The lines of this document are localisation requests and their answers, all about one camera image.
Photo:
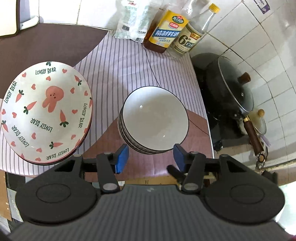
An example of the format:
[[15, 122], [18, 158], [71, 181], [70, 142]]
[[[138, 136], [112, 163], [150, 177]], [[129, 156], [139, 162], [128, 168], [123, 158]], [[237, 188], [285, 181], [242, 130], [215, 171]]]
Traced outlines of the wall sticker label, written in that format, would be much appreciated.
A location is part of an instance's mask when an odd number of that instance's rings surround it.
[[255, 4], [259, 7], [260, 11], [265, 14], [270, 10], [270, 5], [267, 0], [253, 0]]

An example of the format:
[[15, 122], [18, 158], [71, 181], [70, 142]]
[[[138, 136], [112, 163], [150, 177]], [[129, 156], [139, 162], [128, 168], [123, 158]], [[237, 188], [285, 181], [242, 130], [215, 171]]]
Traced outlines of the white vinegar bottle yellow cap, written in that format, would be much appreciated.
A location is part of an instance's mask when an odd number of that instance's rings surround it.
[[195, 15], [170, 44], [167, 52], [174, 58], [180, 58], [190, 52], [207, 32], [211, 20], [219, 11], [220, 8], [212, 3], [203, 13]]

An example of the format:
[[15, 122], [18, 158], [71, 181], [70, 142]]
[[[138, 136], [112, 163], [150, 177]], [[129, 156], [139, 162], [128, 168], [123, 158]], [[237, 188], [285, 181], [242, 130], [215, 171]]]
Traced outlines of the cooking wine bottle yellow label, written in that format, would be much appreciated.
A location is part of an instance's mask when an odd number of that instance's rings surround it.
[[191, 5], [190, 1], [167, 4], [164, 12], [152, 22], [143, 46], [148, 50], [164, 53], [188, 23]]

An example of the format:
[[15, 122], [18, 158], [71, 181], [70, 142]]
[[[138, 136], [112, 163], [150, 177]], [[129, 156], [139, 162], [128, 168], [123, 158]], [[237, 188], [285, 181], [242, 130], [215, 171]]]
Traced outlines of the black gas stove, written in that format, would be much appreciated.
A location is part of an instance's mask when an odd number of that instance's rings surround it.
[[263, 153], [263, 146], [255, 131], [247, 112], [234, 100], [227, 89], [218, 67], [218, 58], [222, 57], [213, 53], [199, 54], [192, 58], [192, 64], [196, 74], [199, 74], [198, 82], [206, 109], [213, 127], [219, 130], [232, 130], [234, 136], [239, 134], [240, 124], [245, 129], [254, 154]]

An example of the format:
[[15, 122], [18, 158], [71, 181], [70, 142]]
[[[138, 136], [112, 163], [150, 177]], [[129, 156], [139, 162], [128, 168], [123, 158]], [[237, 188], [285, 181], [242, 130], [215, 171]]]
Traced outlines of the pink rabbit carrot plate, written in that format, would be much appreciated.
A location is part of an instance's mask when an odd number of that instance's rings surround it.
[[73, 134], [83, 108], [93, 108], [85, 78], [60, 62], [22, 71], [1, 104], [1, 131], [14, 154], [37, 165], [60, 162], [74, 151]]

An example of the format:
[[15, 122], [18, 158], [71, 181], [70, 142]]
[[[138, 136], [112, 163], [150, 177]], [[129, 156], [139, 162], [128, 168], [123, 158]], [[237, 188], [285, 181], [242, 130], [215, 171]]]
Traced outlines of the white plastic bag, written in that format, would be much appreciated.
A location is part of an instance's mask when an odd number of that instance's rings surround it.
[[142, 43], [161, 5], [161, 1], [121, 1], [120, 18], [111, 35]]

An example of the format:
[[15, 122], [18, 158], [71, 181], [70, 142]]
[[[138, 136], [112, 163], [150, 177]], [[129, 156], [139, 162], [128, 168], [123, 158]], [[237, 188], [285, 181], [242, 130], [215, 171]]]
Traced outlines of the white ribbed bowl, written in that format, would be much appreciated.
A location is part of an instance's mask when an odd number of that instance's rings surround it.
[[164, 153], [165, 151], [155, 151], [155, 150], [151, 150], [151, 149], [144, 147], [143, 145], [141, 145], [137, 141], [135, 141], [134, 138], [132, 138], [130, 134], [127, 133], [127, 130], [125, 129], [124, 124], [123, 124], [122, 110], [123, 110], [123, 108], [121, 108], [119, 115], [118, 115], [117, 127], [118, 127], [118, 131], [119, 131], [120, 136], [126, 142], [126, 144], [128, 144], [135, 151], [142, 153], [142, 154], [146, 154], [146, 155], [154, 155], [154, 154]]

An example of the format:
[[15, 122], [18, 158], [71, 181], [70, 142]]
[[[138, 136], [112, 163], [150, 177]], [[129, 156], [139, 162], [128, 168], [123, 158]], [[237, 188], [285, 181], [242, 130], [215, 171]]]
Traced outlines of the striped table cover mat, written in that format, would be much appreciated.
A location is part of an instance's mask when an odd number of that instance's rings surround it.
[[92, 90], [93, 121], [77, 153], [94, 158], [123, 144], [121, 110], [143, 140], [158, 148], [188, 131], [182, 148], [214, 156], [205, 108], [189, 56], [174, 60], [141, 44], [115, 39], [104, 30], [39, 24], [1, 39], [1, 95], [18, 74], [45, 61], [75, 67]]

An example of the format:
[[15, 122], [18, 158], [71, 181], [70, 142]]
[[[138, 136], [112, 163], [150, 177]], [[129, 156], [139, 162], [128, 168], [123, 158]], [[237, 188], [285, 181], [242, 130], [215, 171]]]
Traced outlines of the blue egg plate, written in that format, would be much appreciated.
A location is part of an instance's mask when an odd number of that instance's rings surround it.
[[79, 149], [84, 140], [86, 139], [91, 123], [92, 123], [93, 109], [92, 108], [83, 108], [81, 115], [78, 118], [78, 124], [74, 128], [73, 138], [74, 142], [74, 151]]

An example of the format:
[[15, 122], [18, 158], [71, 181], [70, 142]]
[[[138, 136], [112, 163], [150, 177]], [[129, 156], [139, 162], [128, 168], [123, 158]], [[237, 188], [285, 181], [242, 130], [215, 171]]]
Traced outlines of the white cutting board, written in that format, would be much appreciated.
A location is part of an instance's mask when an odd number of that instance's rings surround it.
[[12, 37], [39, 23], [35, 16], [27, 21], [20, 22], [21, 1], [1, 1], [1, 38]]

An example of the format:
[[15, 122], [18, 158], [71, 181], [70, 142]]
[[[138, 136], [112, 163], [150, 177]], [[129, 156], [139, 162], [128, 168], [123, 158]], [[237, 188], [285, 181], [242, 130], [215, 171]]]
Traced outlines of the glass wok lid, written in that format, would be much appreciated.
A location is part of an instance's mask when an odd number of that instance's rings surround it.
[[254, 107], [253, 95], [246, 86], [250, 80], [249, 74], [247, 72], [242, 73], [228, 58], [223, 56], [218, 58], [218, 67], [223, 81], [234, 100], [243, 111], [251, 112]]

